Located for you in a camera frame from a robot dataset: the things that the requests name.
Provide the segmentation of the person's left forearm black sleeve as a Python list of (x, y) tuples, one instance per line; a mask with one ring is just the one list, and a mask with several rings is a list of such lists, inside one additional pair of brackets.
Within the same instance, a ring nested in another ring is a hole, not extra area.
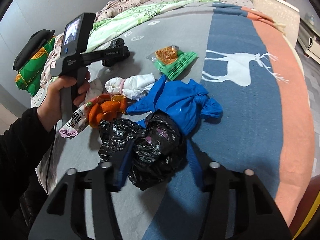
[(35, 169), (55, 137), (39, 120), (37, 108), (26, 110), (1, 135), (1, 239), (27, 239), (27, 227), (18, 218), (21, 197)]

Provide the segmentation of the person's left hand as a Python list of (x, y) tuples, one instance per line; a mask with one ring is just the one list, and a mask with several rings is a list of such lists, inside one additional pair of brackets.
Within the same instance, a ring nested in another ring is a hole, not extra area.
[(47, 132), (50, 132), (61, 119), (60, 91), (72, 87), (76, 83), (77, 80), (73, 77), (61, 76), (48, 86), (46, 97), (37, 108), (39, 121)]

